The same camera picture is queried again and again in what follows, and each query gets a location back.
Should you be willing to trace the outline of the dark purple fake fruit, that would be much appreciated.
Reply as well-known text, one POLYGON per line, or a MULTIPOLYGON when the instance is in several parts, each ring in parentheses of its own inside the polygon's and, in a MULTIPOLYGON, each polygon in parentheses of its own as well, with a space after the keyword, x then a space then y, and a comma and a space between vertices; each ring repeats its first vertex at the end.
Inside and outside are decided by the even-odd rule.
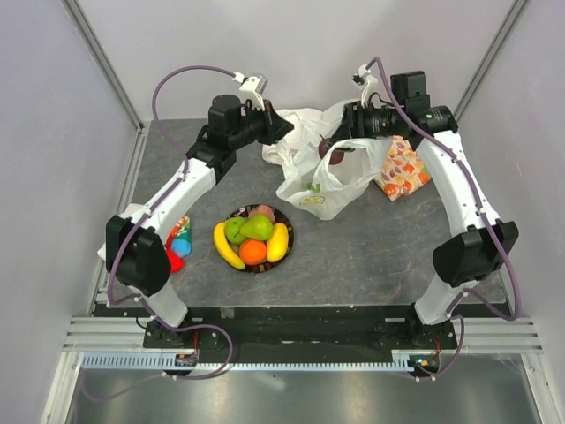
POLYGON ((319 158, 323 159, 327 155, 329 155, 329 164, 330 165, 337 165, 343 161, 345 154, 348 152, 346 148, 336 148, 329 153, 329 150, 333 147, 331 139, 322 138, 319 145, 318 145, 318 154, 319 158))

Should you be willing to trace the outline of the white plastic bag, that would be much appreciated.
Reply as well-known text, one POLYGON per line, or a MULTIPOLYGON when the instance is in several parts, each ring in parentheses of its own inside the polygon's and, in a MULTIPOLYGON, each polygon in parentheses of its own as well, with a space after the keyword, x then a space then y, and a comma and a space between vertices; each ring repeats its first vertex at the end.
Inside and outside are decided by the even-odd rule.
MULTIPOLYGON (((334 133, 341 122, 345 104, 341 101, 322 110, 321 138, 334 133)), ((380 173, 392 141, 391 137, 341 140, 329 150, 330 154, 336 148, 348 150, 337 165, 329 164, 329 155, 320 159, 318 146, 300 150, 294 157, 288 150, 283 150, 283 182, 276 189, 276 195, 321 220, 331 220, 362 195, 380 173), (309 183, 320 184, 320 192, 309 191, 306 188, 309 183)))

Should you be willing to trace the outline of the green fake grapes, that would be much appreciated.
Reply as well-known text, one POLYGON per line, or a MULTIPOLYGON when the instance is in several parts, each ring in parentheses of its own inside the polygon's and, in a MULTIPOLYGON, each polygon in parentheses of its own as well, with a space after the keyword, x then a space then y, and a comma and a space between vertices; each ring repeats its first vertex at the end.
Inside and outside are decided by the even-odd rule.
POLYGON ((309 183, 309 184, 306 186, 306 188, 307 188, 309 191, 313 192, 313 193, 319 193, 320 190, 321 190, 321 185, 320 185, 320 184, 315 184, 315 185, 314 185, 313 183, 309 183))

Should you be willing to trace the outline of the pink fake peach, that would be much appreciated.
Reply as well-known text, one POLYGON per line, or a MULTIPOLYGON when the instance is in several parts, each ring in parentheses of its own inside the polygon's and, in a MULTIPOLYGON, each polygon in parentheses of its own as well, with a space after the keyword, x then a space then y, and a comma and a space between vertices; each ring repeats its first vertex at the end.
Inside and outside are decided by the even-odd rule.
POLYGON ((274 210, 269 207, 268 205, 259 205, 253 208, 250 212, 248 217, 253 218, 254 216, 262 215, 266 216, 272 224, 276 223, 275 212, 274 210))

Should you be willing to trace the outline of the green fake pear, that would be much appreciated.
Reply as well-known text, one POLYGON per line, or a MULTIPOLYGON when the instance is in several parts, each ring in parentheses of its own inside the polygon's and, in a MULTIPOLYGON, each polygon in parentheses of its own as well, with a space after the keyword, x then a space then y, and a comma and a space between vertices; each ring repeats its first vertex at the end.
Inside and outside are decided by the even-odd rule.
POLYGON ((267 241, 271 238, 273 232, 274 224, 271 219, 264 214, 247 218, 239 230, 239 233, 244 237, 259 241, 267 241))

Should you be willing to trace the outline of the green fake apple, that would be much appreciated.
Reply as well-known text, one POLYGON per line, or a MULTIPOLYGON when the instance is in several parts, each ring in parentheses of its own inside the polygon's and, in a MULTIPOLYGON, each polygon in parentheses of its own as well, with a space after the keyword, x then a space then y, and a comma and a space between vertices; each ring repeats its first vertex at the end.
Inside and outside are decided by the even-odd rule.
POLYGON ((246 240, 246 236, 241 233, 245 222, 246 219, 242 216, 234 216, 225 221, 224 234, 232 245, 240 246, 246 240))

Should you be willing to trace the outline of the yellow fake mango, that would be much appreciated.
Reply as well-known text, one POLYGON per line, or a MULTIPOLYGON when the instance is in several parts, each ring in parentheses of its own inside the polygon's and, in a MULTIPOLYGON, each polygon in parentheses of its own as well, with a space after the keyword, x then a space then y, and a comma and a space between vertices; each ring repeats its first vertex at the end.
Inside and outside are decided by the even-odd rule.
POLYGON ((276 223, 271 238, 267 241, 267 260, 269 262, 278 262, 281 260, 288 250, 289 231, 284 223, 276 223))

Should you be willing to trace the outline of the fake orange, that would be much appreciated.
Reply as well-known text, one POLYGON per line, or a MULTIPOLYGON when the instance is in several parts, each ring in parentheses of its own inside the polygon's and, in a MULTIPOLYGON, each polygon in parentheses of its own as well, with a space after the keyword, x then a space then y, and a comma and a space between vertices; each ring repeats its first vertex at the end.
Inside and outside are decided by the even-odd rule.
POLYGON ((238 255, 245 265, 259 265, 267 258, 267 245, 264 241, 248 238, 239 246, 238 255))

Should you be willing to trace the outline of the yellow fake banana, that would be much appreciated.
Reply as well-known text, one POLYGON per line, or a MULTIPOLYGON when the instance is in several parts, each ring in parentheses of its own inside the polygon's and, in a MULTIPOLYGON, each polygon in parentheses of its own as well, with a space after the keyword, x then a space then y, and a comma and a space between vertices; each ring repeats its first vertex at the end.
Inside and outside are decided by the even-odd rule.
POLYGON ((238 269, 238 270, 244 270, 245 264, 243 263, 241 258, 238 256, 238 254, 236 254, 235 251, 232 249, 229 241, 226 238, 226 235, 225 235, 225 232, 224 232, 225 226, 226 226, 225 222, 220 222, 214 228, 213 240, 214 240, 214 243, 215 243, 215 248, 216 248, 217 252, 219 253, 219 255, 221 255, 221 257, 232 268, 238 269))

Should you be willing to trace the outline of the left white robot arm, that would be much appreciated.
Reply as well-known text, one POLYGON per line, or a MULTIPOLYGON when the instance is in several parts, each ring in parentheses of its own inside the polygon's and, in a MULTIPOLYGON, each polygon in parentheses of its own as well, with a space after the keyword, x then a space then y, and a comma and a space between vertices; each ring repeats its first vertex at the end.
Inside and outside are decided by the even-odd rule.
POLYGON ((106 270, 128 286, 159 319, 163 337, 175 347, 191 343, 194 327, 185 320, 186 304, 169 279, 164 246, 180 216, 212 190, 237 160, 237 151, 254 142, 273 145, 293 130, 270 101, 256 110, 235 95, 218 95, 204 125, 173 177, 146 203, 126 217, 112 216, 99 255, 106 270))

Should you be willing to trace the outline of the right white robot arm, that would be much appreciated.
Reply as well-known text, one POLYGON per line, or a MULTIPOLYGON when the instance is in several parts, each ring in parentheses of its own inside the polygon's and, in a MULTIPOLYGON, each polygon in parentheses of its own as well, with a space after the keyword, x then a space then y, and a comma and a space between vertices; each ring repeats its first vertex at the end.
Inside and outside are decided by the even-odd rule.
POLYGON ((457 122, 448 107, 432 106, 424 72, 385 79, 390 99, 380 108, 373 105, 378 80, 368 66, 360 66, 352 80, 361 87, 361 98, 344 106, 341 123, 320 152, 346 139, 402 136, 426 166, 448 216, 451 238, 433 251, 433 280, 413 306, 417 318, 404 325, 406 341, 425 347, 436 337, 434 325, 448 320, 463 297, 509 267, 519 231, 486 200, 463 151, 457 122))

